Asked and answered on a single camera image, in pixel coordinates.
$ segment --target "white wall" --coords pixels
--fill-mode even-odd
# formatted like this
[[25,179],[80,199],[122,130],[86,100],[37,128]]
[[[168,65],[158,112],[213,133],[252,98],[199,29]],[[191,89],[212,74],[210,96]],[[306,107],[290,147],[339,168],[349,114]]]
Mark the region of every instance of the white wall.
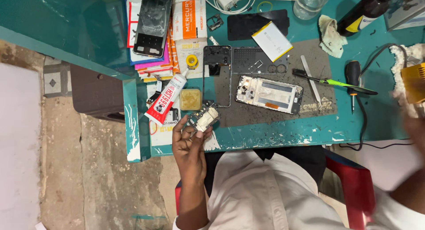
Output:
[[0,230],[33,230],[40,214],[39,75],[0,63],[0,77]]
[[[393,143],[411,143],[410,140],[385,140],[367,142],[384,147]],[[405,178],[422,166],[417,151],[412,145],[393,145],[385,149],[377,149],[363,145],[356,152],[357,162],[368,168],[375,185],[384,190],[394,190]]]

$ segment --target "hst993 glue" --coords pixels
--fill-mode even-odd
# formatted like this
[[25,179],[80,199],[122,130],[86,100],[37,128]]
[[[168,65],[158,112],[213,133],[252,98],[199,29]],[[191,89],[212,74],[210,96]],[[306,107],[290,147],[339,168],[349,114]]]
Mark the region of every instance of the hst993 glue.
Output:
[[183,89],[184,84],[186,84],[187,71],[188,69],[186,69],[182,74],[174,75],[165,89],[161,92],[161,95],[145,113],[145,116],[154,121],[157,125],[163,125],[168,111],[178,97],[180,91]]

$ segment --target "pink envelope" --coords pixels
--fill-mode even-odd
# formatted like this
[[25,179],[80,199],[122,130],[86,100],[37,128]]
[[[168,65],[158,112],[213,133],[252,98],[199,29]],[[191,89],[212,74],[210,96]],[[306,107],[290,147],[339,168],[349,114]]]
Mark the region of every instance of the pink envelope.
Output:
[[164,50],[164,60],[162,62],[149,62],[149,63],[142,63],[142,64],[136,64],[134,65],[134,68],[136,70],[142,69],[142,68],[150,68],[154,66],[164,65],[170,63],[170,56],[168,54],[168,48],[165,48]]

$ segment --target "power cord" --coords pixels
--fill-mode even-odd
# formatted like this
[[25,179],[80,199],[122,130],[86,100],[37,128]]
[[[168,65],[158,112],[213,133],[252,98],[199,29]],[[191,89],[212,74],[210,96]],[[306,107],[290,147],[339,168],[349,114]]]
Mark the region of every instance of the power cord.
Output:
[[252,5],[254,4],[254,2],[255,2],[255,0],[251,3],[251,5],[248,7],[248,5],[249,5],[249,3],[251,2],[251,0],[248,0],[248,2],[247,2],[247,4],[243,7],[243,8],[241,8],[241,9],[239,9],[239,10],[235,10],[235,11],[226,11],[226,10],[223,10],[221,7],[220,7],[220,5],[217,3],[217,0],[213,0],[213,2],[214,2],[214,4],[212,4],[212,3],[210,3],[210,1],[208,1],[208,0],[205,0],[209,5],[211,5],[213,8],[215,8],[215,9],[217,9],[217,10],[219,10],[220,12],[222,12],[222,13],[224,13],[224,14],[227,14],[227,15],[233,15],[233,14],[241,14],[241,13],[243,13],[243,12],[246,12],[246,11],[248,11],[248,10],[251,10],[252,9]]
[[[349,143],[347,143],[347,144],[348,144],[348,145],[351,145],[351,146],[360,145],[360,144],[349,144]],[[394,143],[394,144],[387,145],[387,146],[384,146],[384,147],[378,147],[378,146],[374,146],[374,145],[370,145],[370,144],[366,144],[366,143],[362,143],[362,145],[369,145],[369,146],[372,146],[372,147],[377,148],[377,149],[385,149],[385,148],[388,148],[388,147],[393,146],[393,145],[413,145],[413,143],[410,143],[410,144],[400,144],[400,143]],[[347,148],[351,148],[351,149],[353,149],[353,150],[356,150],[356,149],[354,149],[354,148],[353,148],[353,147],[351,147],[351,146],[341,146],[341,144],[339,144],[339,146],[340,146],[340,147],[347,147]]]
[[[400,48],[401,49],[401,51],[403,52],[403,55],[404,55],[404,64],[403,64],[403,68],[406,68],[407,67],[407,53],[406,53],[406,49],[404,49],[404,47],[402,47],[401,45],[398,45],[398,44],[395,44],[395,43],[387,43],[387,44],[385,44],[373,57],[372,57],[372,59],[370,59],[370,61],[368,62],[368,64],[367,65],[365,65],[365,67],[363,68],[363,70],[362,70],[362,72],[360,73],[360,76],[362,76],[364,73],[365,73],[365,71],[366,70],[368,70],[368,68],[370,67],[370,65],[374,62],[374,60],[385,50],[385,49],[387,49],[387,48],[389,48],[389,47],[391,47],[391,46],[396,46],[396,47],[398,47],[398,48]],[[359,146],[359,148],[358,149],[356,149],[356,148],[353,148],[353,147],[351,147],[351,146],[354,146],[354,145],[351,145],[351,146],[342,146],[341,144],[339,144],[339,146],[340,147],[348,147],[348,148],[351,148],[351,149],[353,149],[353,150],[355,150],[355,151],[360,151],[361,149],[362,149],[362,147],[363,147],[363,145],[370,145],[370,144],[364,144],[363,143],[363,141],[364,141],[364,138],[365,138],[365,131],[366,131],[366,128],[367,128],[367,125],[368,125],[368,116],[367,116],[367,114],[366,114],[366,110],[365,110],[365,108],[364,108],[364,106],[363,106],[363,103],[361,102],[361,100],[360,100],[360,97],[359,97],[359,95],[356,95],[356,100],[357,100],[357,103],[359,104],[359,107],[360,107],[360,110],[362,111],[362,113],[363,113],[363,125],[362,125],[362,128],[361,128],[361,130],[360,130],[360,143],[359,144],[356,144],[356,145],[358,145]],[[392,144],[392,145],[409,145],[409,144]]]

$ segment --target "screwdriver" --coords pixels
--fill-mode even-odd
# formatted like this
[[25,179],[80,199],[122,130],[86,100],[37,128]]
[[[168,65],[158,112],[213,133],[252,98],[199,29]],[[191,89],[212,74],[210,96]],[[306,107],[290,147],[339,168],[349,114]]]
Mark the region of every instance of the screwdriver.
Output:
[[[360,73],[360,63],[358,61],[349,62],[345,68],[347,84],[359,86]],[[352,88],[348,88],[347,93],[351,96],[351,114],[354,114],[354,97],[357,95],[357,91]]]

